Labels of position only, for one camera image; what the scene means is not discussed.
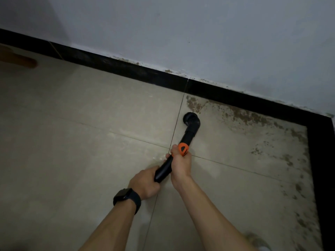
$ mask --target vacuum brush attachment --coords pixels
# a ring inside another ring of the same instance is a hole
[[[180,143],[178,144],[179,153],[185,156],[189,150],[190,143],[194,138],[200,127],[200,120],[195,113],[187,113],[183,117],[183,122],[187,125],[184,136],[182,137]],[[157,169],[154,177],[154,181],[161,183],[172,171],[171,163],[173,160],[173,155],[170,155],[167,160]]]

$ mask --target black baseboard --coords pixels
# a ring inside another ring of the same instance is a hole
[[[0,43],[54,58],[60,58],[59,53],[64,60],[69,62],[186,92],[306,126],[323,247],[326,251],[333,250],[335,182],[332,178],[335,173],[333,159],[335,133],[331,118],[68,46],[52,43],[53,48],[48,41],[2,29],[0,29]]]

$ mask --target person's right arm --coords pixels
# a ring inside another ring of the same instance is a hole
[[[174,155],[172,184],[184,201],[206,251],[255,251],[191,177],[191,154],[182,157],[175,144],[171,152]]]

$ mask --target watch face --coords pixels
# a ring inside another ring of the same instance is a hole
[[[116,194],[116,196],[126,196],[128,193],[130,193],[131,192],[131,188],[124,188],[124,189],[122,189],[122,190],[120,190],[117,194]]]

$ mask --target forearm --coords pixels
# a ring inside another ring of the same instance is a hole
[[[191,177],[183,181],[178,191],[207,251],[255,250]]]
[[[79,250],[123,251],[135,211],[136,205],[130,199],[115,204]]]

